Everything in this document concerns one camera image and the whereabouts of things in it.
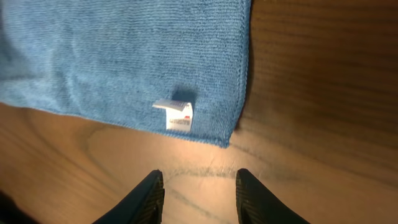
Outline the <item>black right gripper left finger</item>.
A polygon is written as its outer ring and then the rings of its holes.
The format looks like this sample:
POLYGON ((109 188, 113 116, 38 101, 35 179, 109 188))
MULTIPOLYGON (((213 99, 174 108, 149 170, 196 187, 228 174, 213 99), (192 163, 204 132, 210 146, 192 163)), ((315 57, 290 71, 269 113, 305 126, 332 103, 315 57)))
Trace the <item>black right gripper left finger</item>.
POLYGON ((164 181, 160 170, 150 172, 115 207, 94 224, 161 224, 164 181))

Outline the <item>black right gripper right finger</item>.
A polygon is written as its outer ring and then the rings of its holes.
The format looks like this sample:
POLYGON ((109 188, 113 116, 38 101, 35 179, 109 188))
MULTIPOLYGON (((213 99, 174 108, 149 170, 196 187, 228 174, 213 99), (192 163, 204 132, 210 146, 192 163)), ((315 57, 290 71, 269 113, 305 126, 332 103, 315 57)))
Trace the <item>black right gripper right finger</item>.
POLYGON ((236 173, 236 207, 239 224, 308 224, 247 169, 236 173))

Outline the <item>blue microfiber cloth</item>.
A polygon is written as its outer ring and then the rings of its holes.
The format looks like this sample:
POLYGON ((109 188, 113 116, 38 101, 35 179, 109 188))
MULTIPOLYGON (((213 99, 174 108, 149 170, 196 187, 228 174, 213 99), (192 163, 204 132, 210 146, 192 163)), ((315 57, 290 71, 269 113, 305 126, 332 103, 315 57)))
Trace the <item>blue microfiber cloth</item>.
POLYGON ((251 2, 1 2, 1 101, 227 147, 251 2))

